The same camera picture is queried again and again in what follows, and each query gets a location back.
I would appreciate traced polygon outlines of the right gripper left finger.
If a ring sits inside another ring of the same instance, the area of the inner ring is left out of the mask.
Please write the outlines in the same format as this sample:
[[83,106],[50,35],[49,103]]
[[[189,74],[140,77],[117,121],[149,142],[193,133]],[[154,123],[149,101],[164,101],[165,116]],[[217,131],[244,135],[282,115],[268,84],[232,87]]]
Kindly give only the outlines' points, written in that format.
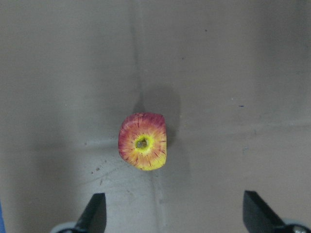
[[74,233],[104,233],[106,228],[105,193],[93,194],[73,228]]

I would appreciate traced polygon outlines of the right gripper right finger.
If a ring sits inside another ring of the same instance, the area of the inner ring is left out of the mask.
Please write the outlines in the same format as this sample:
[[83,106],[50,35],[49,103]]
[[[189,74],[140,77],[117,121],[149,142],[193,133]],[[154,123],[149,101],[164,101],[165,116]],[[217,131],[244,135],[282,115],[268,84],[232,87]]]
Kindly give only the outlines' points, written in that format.
[[286,224],[256,191],[243,194],[243,223],[249,233],[286,233]]

